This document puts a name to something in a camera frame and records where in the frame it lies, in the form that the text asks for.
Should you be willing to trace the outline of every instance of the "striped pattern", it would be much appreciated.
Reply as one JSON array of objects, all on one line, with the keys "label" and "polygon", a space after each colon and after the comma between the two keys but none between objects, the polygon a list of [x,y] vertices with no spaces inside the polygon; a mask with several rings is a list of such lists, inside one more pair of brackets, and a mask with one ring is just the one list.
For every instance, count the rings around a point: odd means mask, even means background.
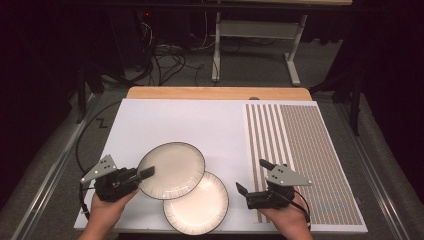
[{"label": "striped pattern", "polygon": [[[300,187],[312,224],[363,224],[318,106],[246,104],[245,113],[255,191],[267,187],[259,159],[287,164],[313,183]],[[254,221],[269,222],[260,213]]]}]

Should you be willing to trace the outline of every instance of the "white plate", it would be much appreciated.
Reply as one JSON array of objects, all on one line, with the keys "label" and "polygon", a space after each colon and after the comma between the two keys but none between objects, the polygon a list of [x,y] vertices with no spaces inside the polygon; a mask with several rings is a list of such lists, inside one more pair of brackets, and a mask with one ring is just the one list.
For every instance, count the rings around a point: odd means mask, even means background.
[{"label": "white plate", "polygon": [[193,190],[205,172],[205,159],[194,146],[172,142],[160,145],[144,156],[138,172],[151,166],[155,174],[143,180],[139,187],[150,197],[174,199]]},{"label": "white plate", "polygon": [[215,175],[205,172],[202,181],[183,197],[164,200],[166,219],[177,231],[200,235],[214,230],[228,210],[228,193]]}]

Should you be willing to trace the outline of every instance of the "plate rim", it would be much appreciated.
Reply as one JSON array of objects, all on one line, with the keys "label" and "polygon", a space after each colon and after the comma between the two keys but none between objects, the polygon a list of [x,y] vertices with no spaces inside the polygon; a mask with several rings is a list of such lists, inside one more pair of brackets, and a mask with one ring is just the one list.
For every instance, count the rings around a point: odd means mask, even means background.
[{"label": "plate rim", "polygon": [[169,221],[169,219],[168,219],[168,217],[166,216],[166,213],[165,213],[165,201],[172,201],[172,200],[175,200],[176,198],[174,198],[174,199],[164,199],[163,200],[163,204],[162,204],[162,208],[163,208],[163,215],[165,216],[165,219],[166,219],[166,221],[169,223],[169,225],[171,225],[172,226],[172,228],[174,228],[177,232],[179,232],[179,233],[182,233],[182,234],[185,234],[185,235],[190,235],[190,236],[199,236],[199,235],[203,235],[203,234],[208,234],[208,233],[210,233],[210,232],[212,232],[213,230],[215,230],[217,227],[219,227],[219,225],[221,225],[221,223],[224,221],[224,219],[225,219],[225,217],[227,216],[227,213],[228,213],[228,208],[229,208],[229,206],[230,206],[230,196],[228,195],[228,190],[227,190],[227,187],[225,186],[225,184],[222,182],[222,180],[219,178],[219,177],[217,177],[215,174],[213,174],[213,173],[211,173],[211,172],[208,172],[208,171],[205,171],[204,173],[203,173],[203,177],[205,176],[205,173],[208,173],[208,174],[210,174],[210,175],[212,175],[212,176],[214,176],[216,179],[218,179],[220,182],[221,182],[221,184],[222,184],[222,186],[224,186],[224,190],[225,190],[225,193],[226,193],[226,195],[227,195],[227,206],[226,206],[226,208],[225,208],[225,214],[224,214],[224,217],[221,219],[221,221],[219,221],[219,223],[214,227],[214,228],[212,228],[211,230],[209,230],[209,231],[207,231],[207,232],[204,232],[204,233],[201,233],[201,234],[188,234],[188,233],[185,233],[185,232],[182,232],[182,231],[180,231],[180,230],[178,230],[178,229],[176,229],[175,227],[174,227],[174,225],[172,225],[171,224],[171,222]]},{"label": "plate rim", "polygon": [[149,196],[149,197],[151,197],[151,198],[153,198],[153,199],[157,199],[157,200],[172,200],[172,199],[177,199],[177,198],[180,198],[180,197],[182,197],[182,196],[185,196],[185,195],[187,195],[187,194],[189,194],[191,191],[193,191],[193,189],[195,189],[196,187],[197,187],[197,185],[199,185],[199,183],[202,181],[202,179],[203,179],[203,176],[205,175],[205,172],[206,172],[206,160],[205,160],[205,156],[203,155],[203,153],[197,148],[197,147],[195,147],[194,145],[192,145],[192,144],[190,144],[190,143],[186,143],[186,142],[182,142],[182,141],[176,141],[176,142],[167,142],[167,143],[163,143],[163,144],[160,144],[160,145],[158,145],[158,146],[156,146],[156,147],[154,147],[154,148],[152,148],[150,151],[148,151],[142,158],[141,158],[141,160],[140,160],[140,162],[138,163],[138,167],[137,167],[137,173],[138,173],[138,170],[139,170],[139,168],[140,168],[140,165],[141,165],[141,163],[143,162],[143,159],[149,154],[149,153],[151,153],[152,151],[154,151],[154,150],[156,150],[157,148],[160,148],[160,147],[163,147],[163,146],[165,146],[165,145],[169,145],[169,144],[173,144],[173,143],[182,143],[182,144],[184,144],[184,145],[188,145],[188,146],[191,146],[191,147],[193,147],[194,149],[196,149],[199,153],[200,153],[200,155],[202,156],[202,160],[203,160],[203,173],[202,173],[202,177],[200,178],[200,181],[199,182],[197,182],[196,183],[196,185],[192,188],[192,189],[190,189],[190,191],[188,191],[187,193],[185,193],[185,194],[183,194],[183,195],[181,195],[181,196],[179,196],[179,197],[174,197],[174,198],[158,198],[158,197],[154,197],[154,196],[151,196],[150,194],[148,194],[148,193],[146,193],[141,187],[140,187],[140,184],[138,184],[138,189],[140,189],[140,191],[141,192],[143,192],[144,194],[146,194],[147,196]]}]

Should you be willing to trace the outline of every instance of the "hand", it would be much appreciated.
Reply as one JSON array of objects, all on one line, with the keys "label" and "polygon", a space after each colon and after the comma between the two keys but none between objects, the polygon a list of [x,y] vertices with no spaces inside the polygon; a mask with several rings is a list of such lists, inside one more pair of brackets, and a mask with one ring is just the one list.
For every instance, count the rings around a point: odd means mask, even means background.
[{"label": "hand", "polygon": [[125,205],[137,192],[138,189],[116,202],[101,201],[97,194],[94,193],[91,201],[90,219],[79,239],[105,239],[119,221]]},{"label": "hand", "polygon": [[[305,208],[305,204],[300,196],[295,193],[293,202],[299,204],[299,206]],[[287,240],[309,240],[312,239],[311,232],[308,229],[306,223],[305,213],[289,204],[286,208],[281,209],[258,209],[263,215],[268,217],[273,223],[277,230]]]}]

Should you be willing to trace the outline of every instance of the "black wall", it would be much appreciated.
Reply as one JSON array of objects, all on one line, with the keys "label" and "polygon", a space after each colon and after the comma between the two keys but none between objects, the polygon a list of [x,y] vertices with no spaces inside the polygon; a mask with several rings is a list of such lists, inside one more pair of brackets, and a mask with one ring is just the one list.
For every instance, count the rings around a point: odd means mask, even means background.
[{"label": "black wall", "polygon": [[359,66],[376,122],[424,202],[424,15],[418,1],[381,3],[384,13],[356,18],[328,78]]},{"label": "black wall", "polygon": [[39,148],[69,113],[75,58],[53,4],[0,3],[0,207]]}]

